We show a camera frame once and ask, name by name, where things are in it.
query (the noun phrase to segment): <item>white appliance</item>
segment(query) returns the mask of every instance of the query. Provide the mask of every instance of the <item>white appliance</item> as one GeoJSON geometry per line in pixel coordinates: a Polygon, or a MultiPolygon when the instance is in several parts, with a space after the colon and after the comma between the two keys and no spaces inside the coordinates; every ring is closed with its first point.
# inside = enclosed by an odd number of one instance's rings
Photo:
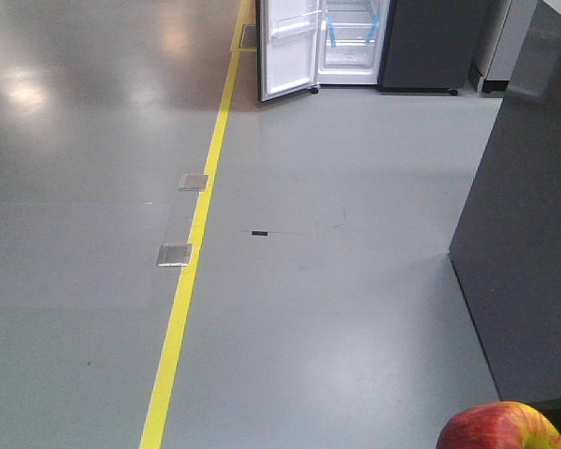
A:
{"type": "Polygon", "coordinates": [[[502,90],[511,79],[515,62],[536,9],[537,0],[494,0],[486,14],[474,54],[471,78],[478,91],[502,90]]]}
{"type": "Polygon", "coordinates": [[[260,100],[377,84],[391,0],[258,0],[260,100]]]}

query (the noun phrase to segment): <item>yellow floor line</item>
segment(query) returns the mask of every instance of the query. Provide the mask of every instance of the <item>yellow floor line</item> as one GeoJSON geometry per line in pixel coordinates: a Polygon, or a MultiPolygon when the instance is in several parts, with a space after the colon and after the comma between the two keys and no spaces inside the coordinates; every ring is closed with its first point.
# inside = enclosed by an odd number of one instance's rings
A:
{"type": "Polygon", "coordinates": [[[150,407],[141,435],[139,449],[159,449],[162,445],[166,416],[177,373],[177,365],[179,363],[182,338],[185,333],[187,315],[189,313],[189,306],[194,290],[195,276],[199,265],[199,255],[204,239],[204,232],[206,231],[210,200],[212,198],[214,181],[216,179],[218,161],[223,147],[224,131],[228,122],[233,92],[235,91],[240,58],[238,45],[241,28],[246,17],[249,3],[250,0],[241,0],[239,6],[235,33],[233,34],[231,45],[231,61],[226,72],[223,98],[218,110],[218,116],[209,146],[208,159],[206,160],[206,166],[204,168],[204,174],[209,175],[208,185],[206,190],[200,193],[197,199],[194,221],[189,234],[188,241],[193,245],[192,257],[189,266],[184,267],[179,276],[177,292],[168,320],[168,328],[160,355],[160,364],[158,365],[156,379],[151,391],[150,407]]]}

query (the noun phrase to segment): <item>epoxy floor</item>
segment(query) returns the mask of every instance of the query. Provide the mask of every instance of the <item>epoxy floor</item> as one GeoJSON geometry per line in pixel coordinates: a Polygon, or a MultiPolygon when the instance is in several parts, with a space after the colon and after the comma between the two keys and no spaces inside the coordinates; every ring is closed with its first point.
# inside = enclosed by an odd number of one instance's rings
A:
{"type": "MultiPolygon", "coordinates": [[[[237,8],[0,2],[0,448],[138,446],[237,8]]],[[[496,399],[447,248],[500,101],[255,89],[162,447],[432,448],[496,399]]]]}

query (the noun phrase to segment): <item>refrigerator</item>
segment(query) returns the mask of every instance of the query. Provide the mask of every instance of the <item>refrigerator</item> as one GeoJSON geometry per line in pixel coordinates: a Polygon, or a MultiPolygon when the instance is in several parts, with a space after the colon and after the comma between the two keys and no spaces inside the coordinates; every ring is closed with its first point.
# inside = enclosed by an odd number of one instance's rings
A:
{"type": "Polygon", "coordinates": [[[482,23],[494,1],[394,0],[380,89],[457,94],[468,80],[482,23]]]}
{"type": "Polygon", "coordinates": [[[257,0],[259,99],[377,84],[391,0],[257,0]]]}

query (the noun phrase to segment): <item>apple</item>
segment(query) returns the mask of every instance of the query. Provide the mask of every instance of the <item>apple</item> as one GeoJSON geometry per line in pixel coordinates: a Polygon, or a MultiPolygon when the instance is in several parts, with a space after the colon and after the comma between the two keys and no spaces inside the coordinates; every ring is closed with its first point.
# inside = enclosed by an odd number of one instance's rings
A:
{"type": "Polygon", "coordinates": [[[440,432],[437,449],[561,449],[561,435],[538,410],[502,401],[456,414],[440,432]]]}

